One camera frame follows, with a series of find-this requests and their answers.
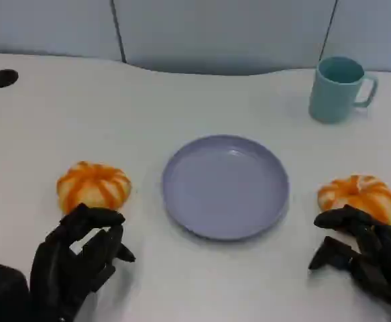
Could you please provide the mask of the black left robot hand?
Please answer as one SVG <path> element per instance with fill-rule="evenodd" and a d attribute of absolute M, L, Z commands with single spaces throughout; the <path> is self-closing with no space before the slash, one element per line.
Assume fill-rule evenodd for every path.
<path fill-rule="evenodd" d="M 74 321 L 86 298 L 115 273 L 114 259 L 135 262 L 124 245 L 124 216 L 84 203 L 38 246 L 30 274 L 37 321 Z"/>

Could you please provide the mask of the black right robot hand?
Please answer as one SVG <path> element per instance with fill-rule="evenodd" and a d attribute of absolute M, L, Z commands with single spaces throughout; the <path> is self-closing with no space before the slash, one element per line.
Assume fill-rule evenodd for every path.
<path fill-rule="evenodd" d="M 314 254 L 309 270 L 332 266 L 347 271 L 364 292 L 391 305 L 391 225 L 351 205 L 323 211 L 314 224 L 353 236 L 359 251 L 327 236 Z"/>

